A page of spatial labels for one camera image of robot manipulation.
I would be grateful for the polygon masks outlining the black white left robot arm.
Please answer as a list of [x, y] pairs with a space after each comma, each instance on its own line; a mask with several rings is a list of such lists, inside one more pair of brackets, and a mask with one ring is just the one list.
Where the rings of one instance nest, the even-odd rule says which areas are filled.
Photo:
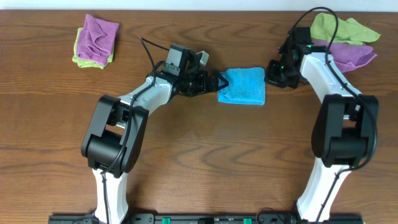
[[96, 179], [95, 223], [122, 223], [128, 212], [127, 175], [141, 152], [149, 116], [174, 96], [194, 97], [229, 85], [217, 70], [205, 70], [209, 55], [172, 44], [166, 60], [152, 63], [145, 82], [96, 105], [81, 146]]

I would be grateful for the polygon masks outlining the blue microfibre cloth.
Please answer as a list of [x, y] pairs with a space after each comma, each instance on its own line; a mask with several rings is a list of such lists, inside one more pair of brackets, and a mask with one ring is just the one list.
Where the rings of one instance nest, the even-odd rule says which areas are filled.
[[218, 91], [218, 101], [237, 105], [264, 105], [265, 70], [262, 67], [228, 68], [220, 73], [228, 86]]

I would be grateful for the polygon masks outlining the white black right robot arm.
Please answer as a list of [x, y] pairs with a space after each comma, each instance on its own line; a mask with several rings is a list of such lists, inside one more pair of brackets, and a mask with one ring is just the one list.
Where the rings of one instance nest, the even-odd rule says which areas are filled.
[[370, 161], [377, 145], [375, 96], [352, 87], [336, 67], [331, 52], [315, 45], [309, 27], [294, 27], [271, 60], [265, 81], [279, 88], [311, 85], [321, 107], [311, 137], [315, 156], [310, 178], [284, 223], [362, 223], [360, 215], [330, 213], [345, 178]]

